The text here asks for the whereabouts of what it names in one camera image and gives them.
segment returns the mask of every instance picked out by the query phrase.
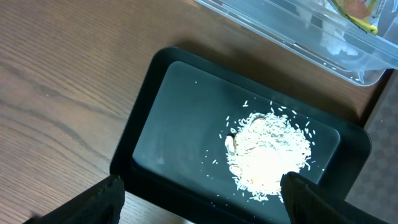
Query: tray rim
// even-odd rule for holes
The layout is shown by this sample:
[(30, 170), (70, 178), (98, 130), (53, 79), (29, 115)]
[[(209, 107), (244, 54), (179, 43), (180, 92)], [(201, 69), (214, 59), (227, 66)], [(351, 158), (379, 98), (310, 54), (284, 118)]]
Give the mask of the tray rim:
[[(216, 76), (226, 80), (233, 79), (236, 83), (243, 82), (247, 85), (253, 85), (259, 90), (261, 89), (262, 92), (276, 93), (270, 100), (283, 102), (285, 106), (335, 128), (341, 136), (341, 144), (331, 158), (318, 185), (336, 197), (345, 199), (371, 152), (371, 139), (363, 128), (336, 118), (178, 47), (163, 48), (152, 58), (136, 102), (114, 152), (109, 172), (122, 177), (126, 191), (195, 223), (247, 223), (251, 220), (252, 214), (240, 211), (238, 207), (229, 207), (229, 210), (233, 212), (212, 207), (208, 201), (200, 200), (200, 196), (196, 193), (140, 168), (132, 159), (132, 153), (163, 77), (168, 67), (176, 61), (181, 61), (214, 75), (217, 74)], [(295, 108), (292, 105), (304, 105), (305, 108)], [(355, 142), (353, 137), (358, 136), (364, 142)]]

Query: brown wooden surface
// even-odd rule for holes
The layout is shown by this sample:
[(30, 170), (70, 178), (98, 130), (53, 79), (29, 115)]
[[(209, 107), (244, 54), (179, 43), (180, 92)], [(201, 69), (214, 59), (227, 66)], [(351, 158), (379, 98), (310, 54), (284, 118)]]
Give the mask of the brown wooden surface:
[[(151, 57), (177, 45), (358, 122), (376, 86), (333, 76), (192, 0), (0, 1), (0, 223), (108, 175)], [(121, 223), (180, 223), (128, 195)]]

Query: black object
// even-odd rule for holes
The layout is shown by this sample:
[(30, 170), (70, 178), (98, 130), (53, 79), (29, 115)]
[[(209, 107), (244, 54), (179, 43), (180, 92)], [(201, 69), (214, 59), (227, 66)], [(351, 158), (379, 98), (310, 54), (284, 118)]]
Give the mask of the black object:
[(286, 210), (293, 224), (386, 224), (344, 200), (336, 199), (295, 172), (284, 175), (280, 184)]
[[(250, 110), (244, 111), (246, 100)], [(111, 174), (123, 178), (128, 192), (195, 223), (289, 222), (277, 197), (264, 207), (251, 200), (247, 208), (241, 198), (227, 198), (236, 186), (218, 134), (225, 136), (234, 120), (256, 108), (268, 113), (269, 100), (275, 109), (278, 102), (289, 112), (295, 110), (295, 122), (302, 129), (308, 121), (315, 125), (315, 163), (312, 171), (301, 174), (344, 199), (371, 150), (363, 129), (175, 47), (159, 51), (152, 59), (113, 157)], [(227, 116), (231, 117), (228, 128)], [(220, 160), (219, 170), (211, 163), (215, 157)], [(318, 164), (325, 172), (314, 169)]]
[(118, 224), (123, 205), (123, 181), (111, 175), (56, 210), (25, 224)]

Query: yellow package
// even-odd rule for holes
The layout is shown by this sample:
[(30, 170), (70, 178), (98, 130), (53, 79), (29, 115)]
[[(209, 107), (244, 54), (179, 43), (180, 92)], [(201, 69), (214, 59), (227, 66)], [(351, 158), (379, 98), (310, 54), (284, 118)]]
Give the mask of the yellow package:
[(359, 28), (377, 34), (377, 24), (386, 0), (329, 0), (329, 2)]

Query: rice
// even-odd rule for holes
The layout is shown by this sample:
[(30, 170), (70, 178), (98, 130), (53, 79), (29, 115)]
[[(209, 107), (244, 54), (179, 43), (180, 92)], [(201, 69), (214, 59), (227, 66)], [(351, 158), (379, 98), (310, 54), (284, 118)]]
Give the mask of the rice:
[(311, 156), (311, 142), (286, 117), (253, 113), (239, 125), (233, 153), (226, 154), (227, 163), (237, 189), (250, 192), (250, 199), (261, 202), (268, 200), (268, 195), (280, 195), (284, 174), (310, 166), (306, 161)]

